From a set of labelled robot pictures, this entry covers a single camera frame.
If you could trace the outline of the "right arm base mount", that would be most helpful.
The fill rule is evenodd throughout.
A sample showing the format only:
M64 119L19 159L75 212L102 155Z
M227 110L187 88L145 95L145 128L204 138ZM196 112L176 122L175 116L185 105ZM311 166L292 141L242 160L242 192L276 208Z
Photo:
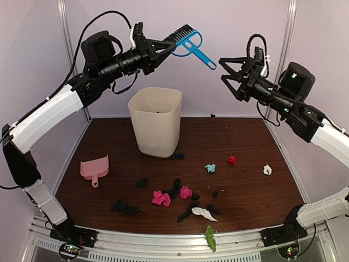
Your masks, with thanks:
M296 241L299 237L302 238L308 235L307 230L297 221L298 211L302 206L293 207L284 219L283 225L265 228L260 231L265 247Z

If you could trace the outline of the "pink plastic dustpan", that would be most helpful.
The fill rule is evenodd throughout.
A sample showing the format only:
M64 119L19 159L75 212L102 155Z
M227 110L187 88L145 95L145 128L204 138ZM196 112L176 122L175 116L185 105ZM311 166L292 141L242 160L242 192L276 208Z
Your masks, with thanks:
M93 188L99 187L99 178L109 173L109 156L99 159L80 162L80 175L87 181L91 181Z

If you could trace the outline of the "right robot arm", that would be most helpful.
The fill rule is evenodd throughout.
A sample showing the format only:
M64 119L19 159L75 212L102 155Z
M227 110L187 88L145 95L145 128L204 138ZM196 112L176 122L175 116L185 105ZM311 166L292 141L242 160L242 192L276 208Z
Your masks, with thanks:
M219 64L226 70L223 83L239 101L256 99L275 110L292 131L348 166L348 134L319 109L305 103L315 76L305 67L290 62L277 85L264 79L260 58L221 58ZM280 228L283 240L291 241L307 228L321 221L348 216L348 187L311 204L294 207Z

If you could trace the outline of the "blue hand brush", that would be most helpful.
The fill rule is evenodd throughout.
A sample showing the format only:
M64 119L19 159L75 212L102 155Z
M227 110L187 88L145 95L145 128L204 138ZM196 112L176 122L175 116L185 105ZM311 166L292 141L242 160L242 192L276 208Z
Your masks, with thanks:
M203 43L202 34L190 25L184 24L182 27L169 34L164 41L174 42L176 44L176 49L183 47L186 50L183 54L176 53L175 50L173 50L171 53L174 56L187 57L194 54L210 70L216 70L216 63L200 50Z

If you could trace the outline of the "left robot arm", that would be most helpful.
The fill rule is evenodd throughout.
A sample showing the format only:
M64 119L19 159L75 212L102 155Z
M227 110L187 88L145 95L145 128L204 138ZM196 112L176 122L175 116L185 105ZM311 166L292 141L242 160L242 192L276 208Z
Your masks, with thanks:
M133 46L116 53L120 41L108 31L98 32L81 43L85 58L83 72L67 78L54 95L47 97L34 111L2 129L2 149L16 185L27 193L66 242L74 242L78 229L68 220L68 213L41 179L31 155L32 146L53 127L70 115L87 108L117 79L143 71L154 72L176 48L173 41L147 39L132 31Z

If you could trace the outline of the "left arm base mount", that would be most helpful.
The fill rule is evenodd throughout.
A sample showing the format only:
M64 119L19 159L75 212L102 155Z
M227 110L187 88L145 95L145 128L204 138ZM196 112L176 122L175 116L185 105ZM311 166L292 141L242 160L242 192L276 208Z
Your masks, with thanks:
M97 232L92 229L77 227L65 208L67 219L59 225L51 224L50 238L74 244L80 247L93 248L97 238Z

